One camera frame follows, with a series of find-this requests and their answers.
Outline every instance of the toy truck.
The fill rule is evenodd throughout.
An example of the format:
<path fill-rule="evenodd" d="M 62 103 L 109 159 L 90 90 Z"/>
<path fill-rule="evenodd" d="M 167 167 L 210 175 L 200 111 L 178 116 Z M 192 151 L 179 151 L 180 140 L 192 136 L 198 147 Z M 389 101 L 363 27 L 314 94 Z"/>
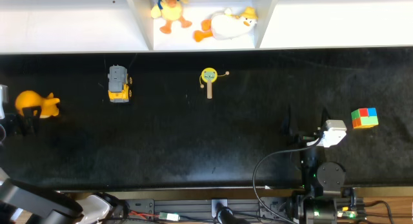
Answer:
<path fill-rule="evenodd" d="M 132 98 L 132 77 L 123 66 L 109 68 L 109 100 L 113 103 L 126 103 Z"/>

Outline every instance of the colorful cube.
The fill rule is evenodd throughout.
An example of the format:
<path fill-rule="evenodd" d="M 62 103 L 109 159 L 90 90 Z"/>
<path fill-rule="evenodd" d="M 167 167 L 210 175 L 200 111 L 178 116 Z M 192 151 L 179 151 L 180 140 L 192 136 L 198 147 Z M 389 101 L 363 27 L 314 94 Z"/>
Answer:
<path fill-rule="evenodd" d="M 359 108 L 351 113 L 353 128 L 371 128 L 379 124 L 375 108 Z"/>

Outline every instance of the toy truck wheel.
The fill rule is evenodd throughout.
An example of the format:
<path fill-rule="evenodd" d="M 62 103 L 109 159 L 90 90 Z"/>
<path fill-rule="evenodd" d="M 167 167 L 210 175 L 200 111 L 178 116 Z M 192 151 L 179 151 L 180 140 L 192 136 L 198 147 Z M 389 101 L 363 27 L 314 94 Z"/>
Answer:
<path fill-rule="evenodd" d="M 132 85 L 132 77 L 131 76 L 128 76 L 128 85 Z"/>

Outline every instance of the white duck plush toy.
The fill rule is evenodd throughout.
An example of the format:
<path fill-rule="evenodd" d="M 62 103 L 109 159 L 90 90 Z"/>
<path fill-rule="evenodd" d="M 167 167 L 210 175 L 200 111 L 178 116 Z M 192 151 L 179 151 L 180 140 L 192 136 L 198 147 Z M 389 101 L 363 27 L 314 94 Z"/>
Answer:
<path fill-rule="evenodd" d="M 230 8 L 224 12 L 217 12 L 211 19 L 202 22 L 203 31 L 195 31 L 194 39 L 197 42 L 206 37 L 214 37 L 217 40 L 232 39 L 251 31 L 257 24 L 256 11 L 252 7 L 247 7 L 240 15 L 233 15 Z"/>

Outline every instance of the white shelf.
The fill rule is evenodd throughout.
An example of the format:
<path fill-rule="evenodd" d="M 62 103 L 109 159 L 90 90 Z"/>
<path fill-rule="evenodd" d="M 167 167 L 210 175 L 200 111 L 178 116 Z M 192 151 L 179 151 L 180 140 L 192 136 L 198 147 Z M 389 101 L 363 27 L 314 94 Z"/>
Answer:
<path fill-rule="evenodd" d="M 186 52 L 353 46 L 412 46 L 413 0 L 190 0 L 190 28 L 159 28 L 156 0 L 0 0 L 0 54 Z M 201 22 L 253 6 L 254 31 L 234 39 L 193 39 Z"/>
<path fill-rule="evenodd" d="M 148 50 L 126 0 L 0 0 L 0 21 L 2 54 Z"/>

